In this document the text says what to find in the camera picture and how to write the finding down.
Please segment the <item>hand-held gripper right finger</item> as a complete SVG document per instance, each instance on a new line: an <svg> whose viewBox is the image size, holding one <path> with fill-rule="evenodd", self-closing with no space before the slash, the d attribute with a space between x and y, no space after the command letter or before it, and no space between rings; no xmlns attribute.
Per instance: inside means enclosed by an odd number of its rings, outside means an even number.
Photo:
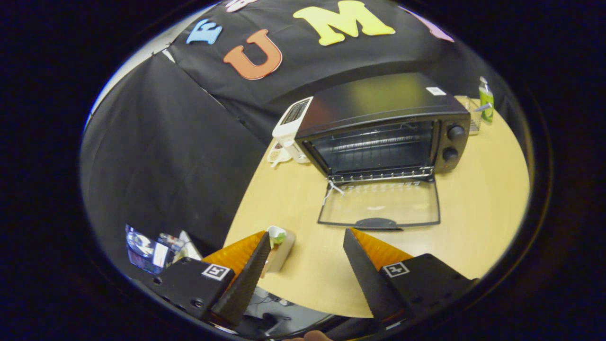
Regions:
<svg viewBox="0 0 606 341"><path fill-rule="evenodd" d="M413 257L355 228L346 230L343 248L373 320L384 327L433 315L478 282L432 254Z"/></svg>

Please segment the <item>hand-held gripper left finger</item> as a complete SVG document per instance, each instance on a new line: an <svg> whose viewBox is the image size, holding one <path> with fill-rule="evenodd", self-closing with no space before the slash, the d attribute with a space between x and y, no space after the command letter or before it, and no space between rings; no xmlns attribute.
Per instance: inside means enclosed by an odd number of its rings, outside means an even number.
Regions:
<svg viewBox="0 0 606 341"><path fill-rule="evenodd" d="M183 257L143 284L158 298L197 320L236 326L270 251L269 232L259 231L202 260Z"/></svg>

